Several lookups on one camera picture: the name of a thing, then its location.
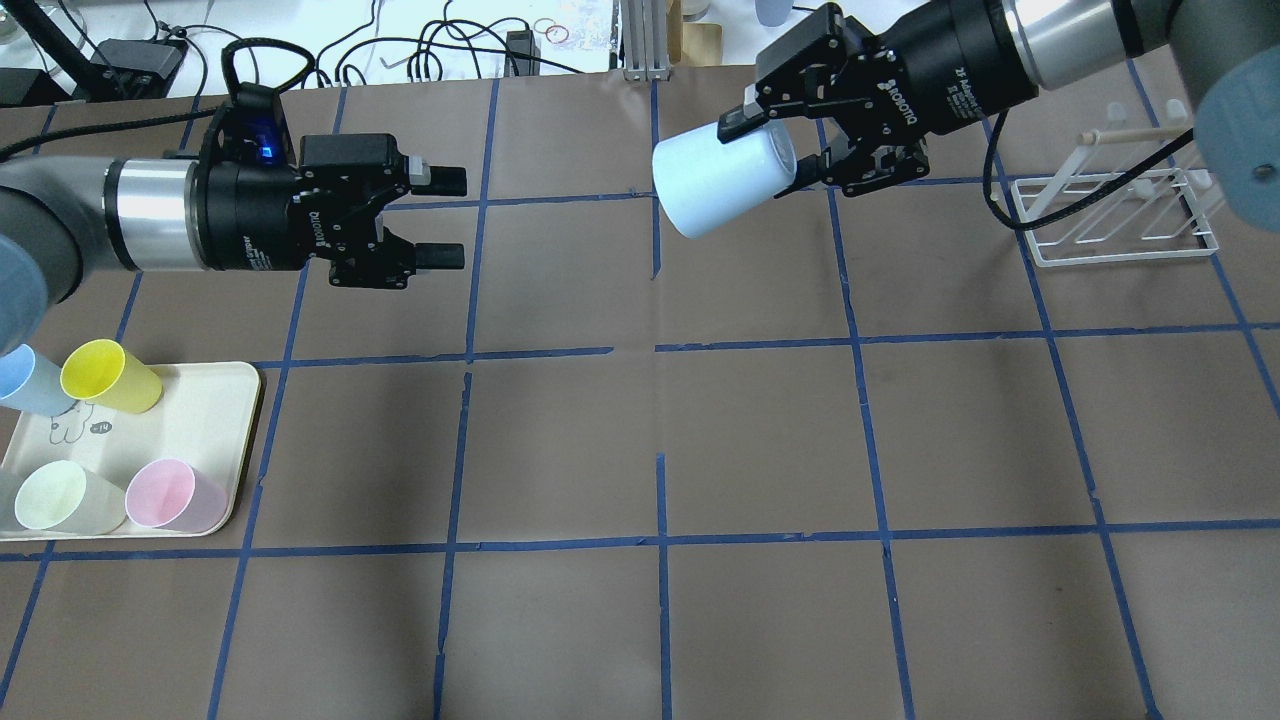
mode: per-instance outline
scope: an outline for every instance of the white tray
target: white tray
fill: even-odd
[[[90,402],[49,419],[23,413],[0,468],[19,479],[0,480],[0,542],[99,538],[182,538],[207,536],[232,516],[252,438],[262,379],[247,363],[148,365],[164,382],[164,395],[142,415]],[[204,533],[136,525],[132,520],[102,536],[28,530],[13,514],[18,484],[36,468],[74,460],[122,489],[134,473],[160,457],[189,462],[227,488],[227,514]]]

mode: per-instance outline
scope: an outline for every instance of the blue cup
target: blue cup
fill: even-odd
[[[56,418],[76,401],[63,392],[61,369],[27,345],[0,357],[0,405]]]

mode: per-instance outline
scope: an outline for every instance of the black tube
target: black tube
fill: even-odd
[[[95,102],[104,100],[119,100],[120,91],[110,83],[102,73],[81,55],[76,45],[63,31],[58,29],[54,20],[36,5],[36,0],[5,0],[4,6],[18,20],[18,24],[27,31],[31,40],[45,49],[55,63],[61,65],[67,74],[76,81],[81,88],[88,92],[88,99]]]

